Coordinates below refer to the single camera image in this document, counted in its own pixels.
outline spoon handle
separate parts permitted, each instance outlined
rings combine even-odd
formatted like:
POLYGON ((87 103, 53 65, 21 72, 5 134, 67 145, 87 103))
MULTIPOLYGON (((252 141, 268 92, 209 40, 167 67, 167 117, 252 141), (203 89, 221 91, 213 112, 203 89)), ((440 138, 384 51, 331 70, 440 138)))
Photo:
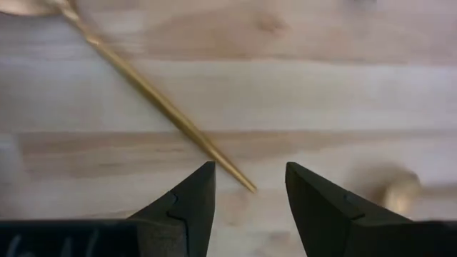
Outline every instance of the spoon handle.
POLYGON ((248 190, 255 193, 256 186, 243 175, 224 154, 218 150, 211 140, 206 137, 187 117, 185 117, 158 89, 152 86, 146 78, 139 74, 131 64, 121 58, 108 47, 91 29, 81 20, 76 10, 67 0, 55 0, 57 7, 67 20, 74 25, 93 46, 130 84, 146 99, 155 105, 178 129, 188 136, 194 143, 214 158, 232 176, 234 176, 248 190))

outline wooden table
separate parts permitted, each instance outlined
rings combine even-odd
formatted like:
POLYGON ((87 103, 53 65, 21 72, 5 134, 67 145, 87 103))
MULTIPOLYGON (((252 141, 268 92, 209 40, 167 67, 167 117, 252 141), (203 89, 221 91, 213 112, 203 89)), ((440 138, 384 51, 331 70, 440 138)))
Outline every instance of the wooden table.
MULTIPOLYGON (((374 200, 457 182, 457 1, 79 8, 258 186, 218 170, 209 256, 304 255, 287 161, 374 200)), ((0 15, 2 218, 127 217, 206 160, 61 17, 0 15)))

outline gold utensil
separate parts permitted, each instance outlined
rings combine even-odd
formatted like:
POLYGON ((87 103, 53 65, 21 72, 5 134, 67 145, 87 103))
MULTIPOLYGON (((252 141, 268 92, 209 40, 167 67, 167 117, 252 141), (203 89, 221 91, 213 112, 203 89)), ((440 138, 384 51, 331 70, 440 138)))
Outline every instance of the gold utensil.
POLYGON ((131 64, 123 60, 110 47, 108 47, 89 27, 81 20, 73 3, 69 0, 0 0, 0 12, 20 16, 43 16, 62 13, 70 24, 75 26, 113 67, 123 75, 130 84, 146 97, 160 112, 188 136, 194 143, 214 158, 232 176, 242 183, 251 192, 256 192, 256 187, 246 178, 211 140, 206 137, 187 117, 185 117, 159 90, 153 87, 146 78, 139 74, 131 64))

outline gold spoon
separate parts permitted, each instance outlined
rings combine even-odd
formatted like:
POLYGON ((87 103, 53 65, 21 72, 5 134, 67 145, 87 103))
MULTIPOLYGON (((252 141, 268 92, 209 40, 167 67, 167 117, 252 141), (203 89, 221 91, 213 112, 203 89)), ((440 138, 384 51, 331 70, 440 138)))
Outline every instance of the gold spoon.
POLYGON ((146 97, 160 112, 188 136, 194 143, 214 158, 232 176, 251 192, 256 186, 249 181, 187 117, 185 117, 159 90, 153 87, 146 78, 140 75, 131 64, 123 60, 108 47, 81 20, 73 3, 69 0, 0 0, 0 12, 20 16, 44 16, 62 13, 70 24, 75 26, 86 41, 94 47, 113 67, 126 78, 130 84, 146 97))

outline wooden surface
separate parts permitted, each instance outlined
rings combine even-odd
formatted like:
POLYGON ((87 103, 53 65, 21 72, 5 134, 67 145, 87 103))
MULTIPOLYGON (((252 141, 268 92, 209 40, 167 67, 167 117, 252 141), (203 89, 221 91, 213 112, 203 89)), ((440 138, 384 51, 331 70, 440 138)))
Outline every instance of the wooden surface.
MULTIPOLYGON (((79 7, 257 184, 218 168, 209 256, 303 256, 287 161, 373 200, 457 183, 455 1, 79 7)), ((0 217, 126 217, 206 160, 63 19, 0 15, 0 217)))

